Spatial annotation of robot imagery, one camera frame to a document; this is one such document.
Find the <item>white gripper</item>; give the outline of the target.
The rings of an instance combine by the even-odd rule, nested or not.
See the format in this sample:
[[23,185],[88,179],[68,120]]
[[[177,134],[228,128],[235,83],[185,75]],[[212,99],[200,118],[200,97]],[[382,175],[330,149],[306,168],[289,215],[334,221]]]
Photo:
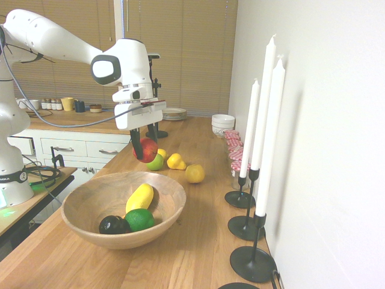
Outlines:
[[165,101],[154,97],[151,84],[138,84],[120,89],[112,96],[115,123],[120,130],[130,130],[131,143],[138,160],[143,159],[140,127],[146,126],[146,137],[158,142],[158,123],[162,120]]

